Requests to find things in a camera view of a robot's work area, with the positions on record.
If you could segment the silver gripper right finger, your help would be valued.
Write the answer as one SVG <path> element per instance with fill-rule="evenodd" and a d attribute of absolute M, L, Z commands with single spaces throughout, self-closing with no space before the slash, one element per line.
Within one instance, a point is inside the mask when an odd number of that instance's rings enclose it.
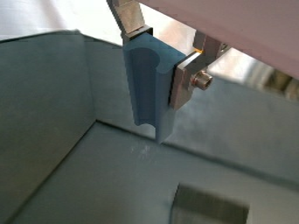
<path fill-rule="evenodd" d="M 229 49 L 229 46 L 200 31 L 195 32 L 192 52 L 175 65 L 169 105 L 177 110 L 192 98 L 195 88 L 205 90 L 212 82 L 208 66 Z"/>

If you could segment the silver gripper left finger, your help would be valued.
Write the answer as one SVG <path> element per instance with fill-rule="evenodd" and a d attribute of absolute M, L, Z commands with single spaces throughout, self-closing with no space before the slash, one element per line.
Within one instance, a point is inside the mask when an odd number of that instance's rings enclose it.
<path fill-rule="evenodd" d="M 107 5 L 124 41 L 131 41 L 143 33 L 153 34 L 153 28 L 145 24 L 140 3 L 136 0 L 107 0 Z"/>

